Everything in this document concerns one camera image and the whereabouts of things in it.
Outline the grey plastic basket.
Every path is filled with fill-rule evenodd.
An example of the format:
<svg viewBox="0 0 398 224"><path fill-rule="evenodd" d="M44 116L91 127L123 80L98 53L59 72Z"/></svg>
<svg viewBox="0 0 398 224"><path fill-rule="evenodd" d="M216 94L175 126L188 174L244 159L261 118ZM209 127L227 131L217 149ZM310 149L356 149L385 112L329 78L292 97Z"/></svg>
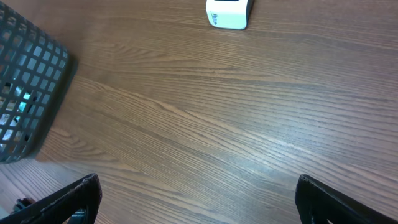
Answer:
<svg viewBox="0 0 398 224"><path fill-rule="evenodd" d="M1 4L1 163L40 151L77 66L64 45Z"/></svg>

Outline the white barcode scanner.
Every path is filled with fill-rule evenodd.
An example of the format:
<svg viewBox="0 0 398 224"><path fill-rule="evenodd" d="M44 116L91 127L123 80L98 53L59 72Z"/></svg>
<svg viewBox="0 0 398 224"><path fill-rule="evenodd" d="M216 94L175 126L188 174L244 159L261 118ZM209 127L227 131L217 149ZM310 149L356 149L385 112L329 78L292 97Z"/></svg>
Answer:
<svg viewBox="0 0 398 224"><path fill-rule="evenodd" d="M243 30L246 28L254 0L207 0L206 14L213 27Z"/></svg>

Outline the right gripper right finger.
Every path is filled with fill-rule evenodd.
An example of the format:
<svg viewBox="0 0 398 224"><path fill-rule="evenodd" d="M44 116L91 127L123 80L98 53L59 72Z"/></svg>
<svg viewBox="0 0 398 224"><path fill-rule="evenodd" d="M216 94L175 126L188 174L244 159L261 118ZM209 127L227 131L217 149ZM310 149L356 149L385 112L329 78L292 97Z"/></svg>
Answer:
<svg viewBox="0 0 398 224"><path fill-rule="evenodd" d="M397 220L306 174L298 179L295 204L304 224L397 224Z"/></svg>

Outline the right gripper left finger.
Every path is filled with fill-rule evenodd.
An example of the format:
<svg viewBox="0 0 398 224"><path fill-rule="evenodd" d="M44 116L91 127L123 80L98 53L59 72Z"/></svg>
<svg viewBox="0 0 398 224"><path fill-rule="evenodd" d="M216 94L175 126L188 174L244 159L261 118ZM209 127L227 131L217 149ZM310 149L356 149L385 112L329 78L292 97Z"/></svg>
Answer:
<svg viewBox="0 0 398 224"><path fill-rule="evenodd" d="M94 224L101 199L100 180L92 173L41 200L18 199L1 224Z"/></svg>

